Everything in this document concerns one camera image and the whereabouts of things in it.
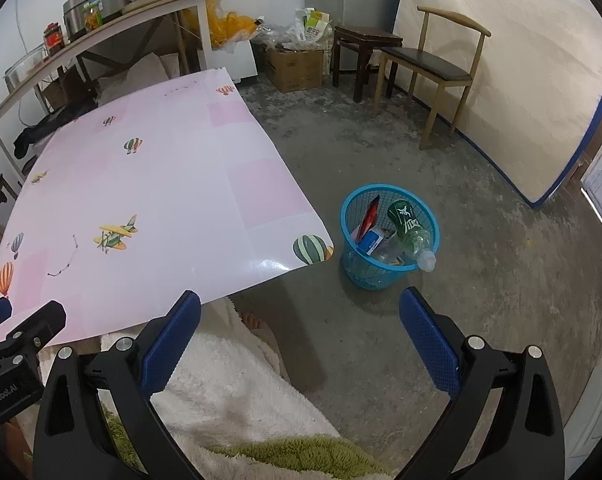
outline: rice cooker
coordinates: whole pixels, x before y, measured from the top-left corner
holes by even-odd
[[[83,10],[92,4],[98,4],[103,23],[119,17],[121,10],[130,0],[67,0],[63,4],[63,21],[70,41],[83,36],[85,31],[85,18]]]

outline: chair backrest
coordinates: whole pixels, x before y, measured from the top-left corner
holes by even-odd
[[[468,18],[460,12],[453,12],[452,10],[436,9],[434,7],[424,6],[417,6],[417,10],[420,10],[420,12],[425,13],[425,16],[423,17],[423,26],[421,27],[421,35],[418,39],[419,50],[423,50],[423,47],[425,46],[425,37],[428,33],[428,21],[430,20],[430,14],[436,14],[441,18],[445,18],[446,20],[450,20],[451,22],[463,25],[463,27],[472,28],[481,33],[479,43],[476,46],[476,52],[474,53],[474,59],[472,60],[472,67],[470,69],[470,75],[474,78],[474,74],[476,73],[476,69],[479,65],[479,59],[481,59],[481,52],[483,50],[483,43],[485,42],[485,37],[487,36],[489,38],[492,35],[492,33],[487,28],[483,27],[480,23],[475,22],[473,19]]]

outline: white mattress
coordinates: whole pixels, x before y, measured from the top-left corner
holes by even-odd
[[[458,125],[535,202],[575,153],[602,95],[602,19],[589,0],[401,0],[394,27],[418,45],[417,5],[466,14],[492,32]],[[469,71],[479,33],[430,17],[426,50]],[[407,88],[411,72],[400,69]],[[439,113],[452,120],[462,89]],[[431,104],[434,83],[416,96]]]

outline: metal screw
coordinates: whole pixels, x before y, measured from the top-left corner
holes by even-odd
[[[529,353],[534,359],[538,359],[539,357],[541,357],[543,355],[543,352],[541,352],[541,349],[538,346],[530,346],[527,349],[527,353]]]
[[[129,337],[122,337],[116,342],[116,349],[124,352],[125,350],[129,350],[132,348],[132,339]]]
[[[69,346],[64,346],[59,350],[59,353],[57,355],[60,359],[67,359],[69,356],[72,355],[72,349]]]
[[[467,343],[470,345],[470,348],[474,348],[475,350],[481,350],[485,346],[485,341],[477,335],[470,336]]]

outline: plastic bag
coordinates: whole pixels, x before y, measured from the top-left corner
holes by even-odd
[[[228,48],[238,41],[250,40],[256,34],[257,24],[251,17],[229,12],[224,18],[219,18],[216,13],[215,0],[206,0],[206,9],[212,48]],[[186,9],[184,13],[190,28],[198,31],[196,15],[189,9]]]
[[[270,48],[327,52],[332,47],[333,38],[330,15],[309,7],[297,10],[294,23],[287,28],[265,23],[259,25],[253,41]]]

